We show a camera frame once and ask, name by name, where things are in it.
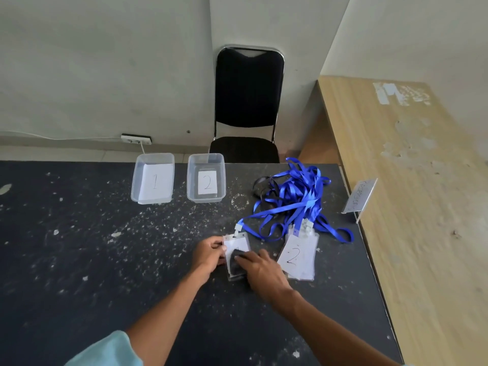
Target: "blue lanyard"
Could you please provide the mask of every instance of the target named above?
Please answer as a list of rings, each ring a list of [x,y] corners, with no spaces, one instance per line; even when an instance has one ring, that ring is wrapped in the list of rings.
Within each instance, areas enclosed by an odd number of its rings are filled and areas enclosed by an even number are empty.
[[[321,198],[324,185],[330,184],[330,179],[321,176],[320,169],[316,166],[309,166],[306,168],[298,159],[286,158],[290,169],[285,172],[278,173],[272,177],[265,177],[256,180],[256,184],[263,184],[265,181],[265,189],[261,192],[261,200],[254,204],[253,213],[250,216],[242,218],[237,225],[240,225],[245,231],[254,235],[256,238],[264,241],[277,241],[288,232],[288,226],[295,223],[294,235],[298,235],[303,219],[313,223],[313,227],[321,232],[332,234],[340,242],[354,241],[352,231],[347,228],[334,229],[329,225],[326,217],[320,213]],[[275,178],[289,176],[282,184],[278,184]],[[274,204],[275,207],[268,210],[263,210],[256,213],[256,209],[263,202]],[[276,222],[271,225],[268,236],[262,233],[263,227],[270,222],[275,215],[284,213],[284,222]],[[260,218],[263,222],[259,226],[259,232],[255,232],[252,228],[244,223],[248,218]],[[277,227],[282,228],[281,235],[274,239],[272,235]],[[349,239],[344,239],[338,234],[338,230],[344,231]]]

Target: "number 2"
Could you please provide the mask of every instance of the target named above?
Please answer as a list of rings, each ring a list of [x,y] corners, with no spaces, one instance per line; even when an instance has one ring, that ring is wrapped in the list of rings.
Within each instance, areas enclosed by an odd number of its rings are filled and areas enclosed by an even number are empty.
[[[207,189],[210,189],[210,183],[212,182],[212,179],[210,178],[210,176],[204,176],[205,177],[208,177],[208,185],[207,187],[204,189],[204,190],[207,190]]]
[[[293,258],[290,258],[290,260],[289,261],[286,261],[286,263],[294,264],[296,266],[295,263],[290,262],[291,260],[294,260],[295,258],[297,258],[298,255],[300,254],[300,249],[298,249],[298,248],[292,248],[292,250],[295,250],[295,249],[298,251],[297,255],[295,257],[293,257]]]

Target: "chair seat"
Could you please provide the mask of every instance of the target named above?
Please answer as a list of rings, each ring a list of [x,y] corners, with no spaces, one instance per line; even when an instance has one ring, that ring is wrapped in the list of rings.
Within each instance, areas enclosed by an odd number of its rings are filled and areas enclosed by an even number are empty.
[[[226,163],[279,163],[278,149],[260,138],[222,137],[212,141],[210,153],[221,153]]]

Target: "wall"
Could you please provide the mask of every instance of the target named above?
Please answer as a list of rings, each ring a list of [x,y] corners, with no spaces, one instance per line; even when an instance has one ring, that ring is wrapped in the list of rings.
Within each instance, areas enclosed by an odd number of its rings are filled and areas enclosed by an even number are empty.
[[[275,141],[280,153],[301,148],[321,110],[318,95],[308,101],[348,1],[210,0],[215,56],[225,44],[273,47],[284,54]]]
[[[213,74],[208,0],[0,0],[0,130],[209,145]]]
[[[424,81],[488,159],[488,0],[350,0],[321,74]]]

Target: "black chair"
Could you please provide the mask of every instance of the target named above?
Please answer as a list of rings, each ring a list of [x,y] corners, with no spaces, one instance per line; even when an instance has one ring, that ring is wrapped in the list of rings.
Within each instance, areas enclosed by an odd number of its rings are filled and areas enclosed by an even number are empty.
[[[214,140],[209,152],[221,153],[226,163],[279,163],[274,135],[283,55],[270,49],[224,47],[215,70]],[[217,122],[233,127],[273,126],[273,135],[271,141],[229,136],[217,139]]]

